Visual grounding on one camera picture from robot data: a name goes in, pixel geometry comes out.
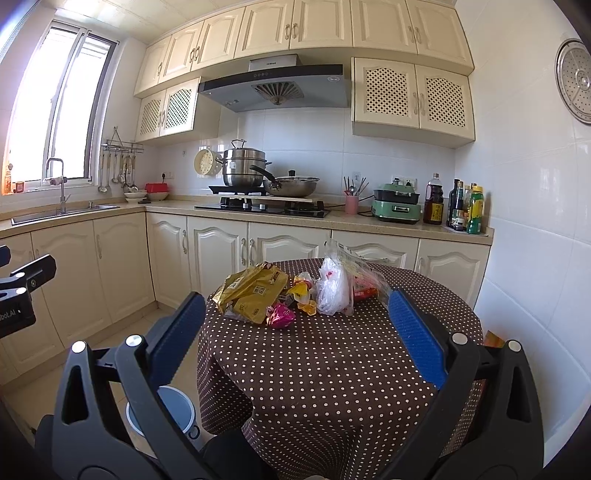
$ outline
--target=cabinet door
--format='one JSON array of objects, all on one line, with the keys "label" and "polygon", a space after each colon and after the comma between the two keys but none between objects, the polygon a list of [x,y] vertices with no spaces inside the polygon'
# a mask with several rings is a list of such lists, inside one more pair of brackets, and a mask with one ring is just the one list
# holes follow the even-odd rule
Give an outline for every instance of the cabinet door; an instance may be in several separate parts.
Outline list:
[{"label": "cabinet door", "polygon": [[94,224],[103,291],[117,322],[154,301],[145,213],[101,218]]},{"label": "cabinet door", "polygon": [[468,77],[416,66],[422,129],[475,140]]},{"label": "cabinet door", "polygon": [[170,37],[167,37],[146,49],[144,61],[139,68],[138,81],[135,84],[135,95],[158,85],[169,43]]},{"label": "cabinet door", "polygon": [[173,33],[164,56],[159,83],[191,71],[197,51],[197,39],[202,28],[203,22],[199,22]]},{"label": "cabinet door", "polygon": [[466,34],[454,8],[407,0],[419,55],[473,67]]},{"label": "cabinet door", "polygon": [[193,129],[198,86],[199,79],[194,79],[166,90],[161,137]]},{"label": "cabinet door", "polygon": [[243,16],[244,7],[216,15],[203,22],[192,70],[234,58]]},{"label": "cabinet door", "polygon": [[248,258],[251,265],[300,258],[321,258],[330,230],[299,226],[248,224]]},{"label": "cabinet door", "polygon": [[350,0],[295,0],[290,48],[352,46]]},{"label": "cabinet door", "polygon": [[419,127],[414,65],[355,59],[355,121]]},{"label": "cabinet door", "polygon": [[238,35],[236,56],[245,57],[290,47],[294,0],[271,0],[248,5]]},{"label": "cabinet door", "polygon": [[353,46],[417,52],[404,0],[351,0]]},{"label": "cabinet door", "polygon": [[413,270],[417,260],[418,238],[338,230],[333,230],[332,238],[349,247],[366,262]]},{"label": "cabinet door", "polygon": [[421,239],[415,271],[446,286],[474,308],[489,250],[487,245]]},{"label": "cabinet door", "polygon": [[160,135],[165,97],[166,90],[142,100],[139,107],[138,128],[135,134],[136,142],[156,138]]},{"label": "cabinet door", "polygon": [[31,237],[36,258],[50,254],[56,259],[56,276],[41,289],[64,346],[110,325],[92,221],[39,230]]},{"label": "cabinet door", "polygon": [[188,217],[191,284],[205,298],[246,268],[248,223]]},{"label": "cabinet door", "polygon": [[14,368],[8,358],[8,354],[0,343],[0,385],[10,382],[10,380],[14,380],[16,377],[18,377],[17,370]]},{"label": "cabinet door", "polygon": [[191,292],[187,218],[147,213],[146,219],[156,300],[177,308]]},{"label": "cabinet door", "polygon": [[[7,277],[11,271],[33,261],[33,243],[30,233],[5,238],[1,243],[10,248],[11,258],[8,265],[0,268],[0,277]],[[35,310],[35,323],[0,340],[19,374],[42,364],[64,349],[47,310],[41,289],[38,288],[31,293],[31,298],[33,310]]]}]

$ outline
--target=pink wrapper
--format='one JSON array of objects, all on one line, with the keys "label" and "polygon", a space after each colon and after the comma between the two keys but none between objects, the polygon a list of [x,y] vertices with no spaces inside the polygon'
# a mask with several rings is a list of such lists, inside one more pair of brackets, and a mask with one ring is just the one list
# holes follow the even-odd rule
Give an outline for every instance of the pink wrapper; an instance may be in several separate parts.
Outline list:
[{"label": "pink wrapper", "polygon": [[295,319],[296,314],[282,303],[267,308],[267,323],[271,328],[287,328]]}]

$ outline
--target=ceiling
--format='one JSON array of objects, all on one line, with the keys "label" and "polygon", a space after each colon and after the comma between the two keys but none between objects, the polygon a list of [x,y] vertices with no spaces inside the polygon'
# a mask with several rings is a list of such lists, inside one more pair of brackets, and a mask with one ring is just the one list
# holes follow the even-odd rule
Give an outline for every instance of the ceiling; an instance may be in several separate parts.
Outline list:
[{"label": "ceiling", "polygon": [[150,43],[193,18],[243,0],[46,0],[56,8],[99,20]]}]

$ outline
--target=upper cabinet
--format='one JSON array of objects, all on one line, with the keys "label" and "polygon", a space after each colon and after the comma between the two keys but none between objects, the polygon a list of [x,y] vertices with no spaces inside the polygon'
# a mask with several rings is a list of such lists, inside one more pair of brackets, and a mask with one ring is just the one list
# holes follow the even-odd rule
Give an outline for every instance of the upper cabinet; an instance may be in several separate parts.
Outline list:
[{"label": "upper cabinet", "polygon": [[248,5],[238,35],[236,58],[290,48],[294,0]]},{"label": "upper cabinet", "polygon": [[353,46],[417,53],[405,0],[351,0]]},{"label": "upper cabinet", "polygon": [[349,0],[295,0],[291,48],[352,46]]},{"label": "upper cabinet", "polygon": [[170,40],[171,37],[167,37],[146,49],[144,61],[139,69],[138,81],[135,84],[136,95],[158,85]]},{"label": "upper cabinet", "polygon": [[197,39],[202,28],[203,22],[199,22],[173,33],[164,57],[160,82],[191,71],[191,65],[195,60]]},{"label": "upper cabinet", "polygon": [[[406,0],[419,55],[474,69],[466,34],[454,8],[423,0]],[[431,66],[445,68],[446,63]]]},{"label": "upper cabinet", "polygon": [[237,8],[203,22],[191,70],[232,60],[245,8]]}]

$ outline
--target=stainless steel pot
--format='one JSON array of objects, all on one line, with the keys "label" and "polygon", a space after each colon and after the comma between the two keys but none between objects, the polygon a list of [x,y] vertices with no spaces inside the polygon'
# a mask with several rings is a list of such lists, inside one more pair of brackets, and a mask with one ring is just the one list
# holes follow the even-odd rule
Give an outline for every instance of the stainless steel pot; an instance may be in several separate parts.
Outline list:
[{"label": "stainless steel pot", "polygon": [[[241,148],[236,148],[234,142],[242,142]],[[263,171],[271,162],[265,161],[265,152],[255,148],[244,148],[245,140],[233,140],[230,150],[223,153],[222,164],[223,182],[228,187],[251,188],[260,187],[263,175],[251,167],[261,168]]]},{"label": "stainless steel pot", "polygon": [[295,170],[290,170],[288,177],[274,177],[268,171],[257,166],[252,166],[251,170],[263,175],[265,178],[262,185],[265,187],[265,191],[278,197],[307,197],[314,193],[316,184],[320,181],[316,177],[296,177]]}]

